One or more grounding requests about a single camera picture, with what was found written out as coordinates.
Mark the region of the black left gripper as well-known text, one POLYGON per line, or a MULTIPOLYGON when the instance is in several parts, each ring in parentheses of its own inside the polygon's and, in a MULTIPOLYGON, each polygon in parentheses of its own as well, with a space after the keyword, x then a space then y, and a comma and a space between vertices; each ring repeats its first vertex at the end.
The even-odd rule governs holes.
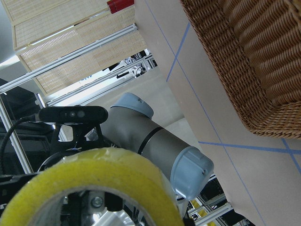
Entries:
POLYGON ((124 200, 112 189, 117 151, 90 150, 64 157, 13 197, 3 226, 129 226, 124 200))

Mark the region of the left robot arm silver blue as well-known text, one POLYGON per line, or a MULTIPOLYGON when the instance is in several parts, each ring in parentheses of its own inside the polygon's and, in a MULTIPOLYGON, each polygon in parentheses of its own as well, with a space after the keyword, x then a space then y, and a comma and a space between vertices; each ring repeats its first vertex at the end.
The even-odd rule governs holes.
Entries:
POLYGON ((54 123, 35 173, 0 181, 3 226, 192 226, 188 202, 213 162, 152 121, 126 93, 111 108, 46 107, 20 122, 54 123))

